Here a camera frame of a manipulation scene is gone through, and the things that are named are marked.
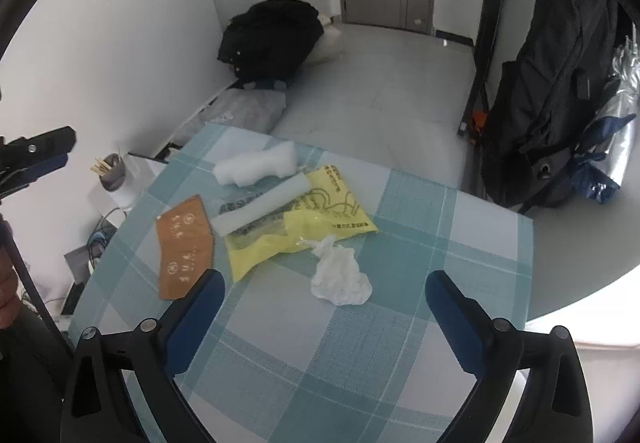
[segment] white cotton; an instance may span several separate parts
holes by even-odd
[[[248,187],[267,176],[286,178],[296,173],[296,147],[292,141],[256,152],[243,152],[213,167],[213,175],[221,185],[235,183]]]
[[[287,179],[242,208],[220,214],[211,219],[211,226],[220,237],[271,214],[281,206],[311,190],[311,182],[302,173]]]
[[[360,272],[353,248],[336,245],[335,235],[327,235],[319,243],[305,241],[313,246],[313,253],[320,261],[311,279],[311,293],[327,299],[335,306],[364,304],[371,296],[369,278]]]

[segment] baseboard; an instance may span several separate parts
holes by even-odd
[[[462,35],[456,35],[455,33],[449,33],[447,31],[440,31],[439,29],[436,29],[436,37],[444,40],[451,40],[452,42],[457,42],[458,44],[469,46],[470,48],[474,46],[474,42],[469,37],[463,37]]]

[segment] floor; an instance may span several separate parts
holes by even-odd
[[[373,26],[341,25],[344,53],[304,67],[274,136],[460,188],[456,135],[474,76],[471,48]]]

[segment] table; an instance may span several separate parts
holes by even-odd
[[[278,183],[218,185],[214,164],[282,140],[207,125],[144,192],[85,289],[70,325],[130,330],[158,317],[156,216],[194,194],[207,215]],[[342,241],[373,286],[362,306],[334,307],[310,292],[317,259],[281,254],[232,285],[224,242],[213,266],[225,302],[176,383],[219,443],[434,442],[474,383],[458,366],[424,299],[445,269],[491,317],[523,328],[529,306],[530,219],[453,188],[296,144],[300,166],[333,164],[380,231]],[[163,441],[133,375],[127,386],[151,441]]]

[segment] black backpack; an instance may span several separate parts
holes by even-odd
[[[240,82],[288,80],[324,29],[318,10],[301,0],[265,0],[231,19],[218,60],[231,64]]]
[[[536,0],[482,130],[482,180],[495,203],[526,210],[572,194],[566,166],[604,104],[617,22],[616,0]]]

